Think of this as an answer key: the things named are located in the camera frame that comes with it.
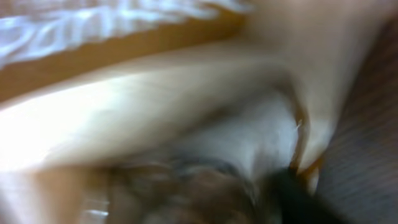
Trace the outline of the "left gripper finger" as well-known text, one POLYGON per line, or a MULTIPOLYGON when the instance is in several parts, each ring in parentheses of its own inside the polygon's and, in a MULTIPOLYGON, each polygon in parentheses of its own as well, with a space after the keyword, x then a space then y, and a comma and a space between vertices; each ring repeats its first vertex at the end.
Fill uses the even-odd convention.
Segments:
POLYGON ((271 189, 280 207, 282 224, 342 224, 338 216, 304 189, 292 169, 272 174, 271 189))

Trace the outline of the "beige nut bag with label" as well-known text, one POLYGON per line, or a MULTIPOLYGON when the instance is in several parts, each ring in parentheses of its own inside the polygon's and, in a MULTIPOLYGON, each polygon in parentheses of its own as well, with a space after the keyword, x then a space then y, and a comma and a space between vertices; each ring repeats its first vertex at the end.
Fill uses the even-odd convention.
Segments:
POLYGON ((145 151, 249 88, 289 80, 324 150, 354 71, 396 1, 256 1, 240 39, 85 75, 1 112, 1 190, 13 223, 76 223, 94 162, 145 151))

